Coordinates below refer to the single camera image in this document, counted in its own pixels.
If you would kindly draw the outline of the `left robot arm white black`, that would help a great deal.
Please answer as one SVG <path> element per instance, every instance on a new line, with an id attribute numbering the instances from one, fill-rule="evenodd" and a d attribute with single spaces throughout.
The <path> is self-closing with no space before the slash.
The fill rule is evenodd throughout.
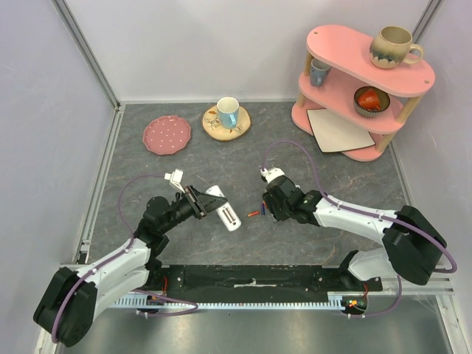
<path id="1" fill-rule="evenodd" d="M 151 198 L 122 246 L 78 270 L 62 267 L 54 273 L 33 314 L 34 322 L 50 334 L 53 343 L 76 345 L 119 298 L 141 287 L 159 287 L 162 264 L 157 257 L 169 242 L 167 232 L 188 218 L 204 218 L 227 201 L 192 186 L 177 193 L 172 202 L 161 196 Z"/>

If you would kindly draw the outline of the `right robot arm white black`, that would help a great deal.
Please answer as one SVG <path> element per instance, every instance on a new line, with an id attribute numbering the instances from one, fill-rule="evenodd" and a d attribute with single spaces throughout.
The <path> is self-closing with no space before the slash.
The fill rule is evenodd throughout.
<path id="1" fill-rule="evenodd" d="M 262 170 L 267 183 L 263 200 L 276 221 L 340 229 L 379 244 L 373 251 L 353 251 L 338 271 L 339 285 L 355 290 L 364 281 L 397 274 L 426 285 L 437 270 L 447 243 L 413 206 L 401 210 L 372 209 L 347 203 L 318 190 L 303 192 L 279 168 Z"/>

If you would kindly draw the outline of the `white remote control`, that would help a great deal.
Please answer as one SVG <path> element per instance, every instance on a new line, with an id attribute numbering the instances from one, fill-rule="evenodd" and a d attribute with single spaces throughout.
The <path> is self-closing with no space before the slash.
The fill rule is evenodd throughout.
<path id="1" fill-rule="evenodd" d="M 206 190 L 206 193 L 218 197 L 225 197 L 218 185 L 211 186 Z M 228 201 L 224 205 L 218 207 L 216 212 L 229 232 L 236 231 L 241 226 L 240 218 Z"/>

